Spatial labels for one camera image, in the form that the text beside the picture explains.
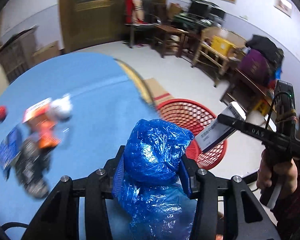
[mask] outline barcode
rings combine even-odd
[[[229,110],[234,115],[236,119],[242,119],[242,117],[238,114],[238,112],[234,109],[232,105],[229,105]]]

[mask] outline blue tablecloth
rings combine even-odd
[[[0,124],[0,143],[10,130],[20,124],[31,105],[52,97],[71,94],[73,116],[65,124],[66,140],[52,152],[50,171],[45,178],[52,189],[62,175],[72,179],[88,176],[115,157],[125,145],[132,128],[141,119],[157,118],[139,96],[132,81],[113,58],[96,53],[71,53],[55,57],[28,70],[0,97],[7,107],[6,120]],[[26,138],[29,129],[21,124]],[[19,186],[14,169],[5,181],[0,168],[0,224],[28,224],[43,200],[35,200]],[[130,239],[130,218],[116,201],[107,201],[114,239]],[[80,199],[80,239],[85,239],[84,199]],[[6,231],[11,239],[20,239],[24,228]]]

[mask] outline wooden door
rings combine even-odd
[[[59,0],[66,52],[120,39],[124,0]]]

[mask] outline metal bolt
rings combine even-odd
[[[62,177],[61,177],[61,179],[60,179],[60,180],[61,180],[62,182],[67,182],[69,179],[70,179],[70,177],[69,177],[69,176],[67,176],[67,175],[64,175],[64,176],[62,176]]]
[[[233,180],[234,180],[235,182],[237,182],[237,183],[239,183],[239,182],[242,181],[242,179],[241,179],[240,176],[234,176],[234,177],[233,177]]]
[[[207,171],[205,169],[198,169],[198,173],[200,175],[206,175],[207,174]]]
[[[98,175],[103,175],[103,174],[106,173],[106,170],[105,170],[105,169],[97,169],[96,173],[97,173]]]

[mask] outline yellow box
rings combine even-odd
[[[218,36],[214,36],[212,39],[211,48],[225,57],[227,57],[229,50],[234,46],[235,45],[233,43]]]

